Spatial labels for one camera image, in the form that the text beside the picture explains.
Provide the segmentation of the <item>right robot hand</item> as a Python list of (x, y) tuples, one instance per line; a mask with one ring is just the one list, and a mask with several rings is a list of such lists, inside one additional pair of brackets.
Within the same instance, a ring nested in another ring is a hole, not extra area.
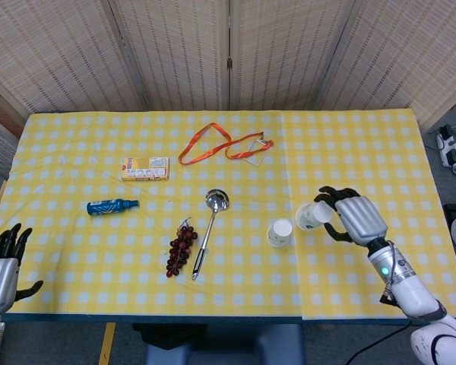
[(327, 233), (334, 240), (367, 247), (374, 240), (385, 239), (387, 224), (374, 204), (356, 190), (323, 186), (314, 201), (326, 203), (346, 229), (345, 232), (338, 232), (330, 223), (324, 223)]

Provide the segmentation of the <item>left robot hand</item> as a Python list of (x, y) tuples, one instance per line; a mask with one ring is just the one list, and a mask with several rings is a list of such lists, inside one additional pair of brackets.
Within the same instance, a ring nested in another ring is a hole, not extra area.
[(18, 290), (18, 277), (27, 241), (33, 232), (32, 227), (23, 230), (21, 223), (0, 234), (0, 315), (9, 311), (17, 301), (32, 297), (43, 286), (36, 281), (27, 289)]

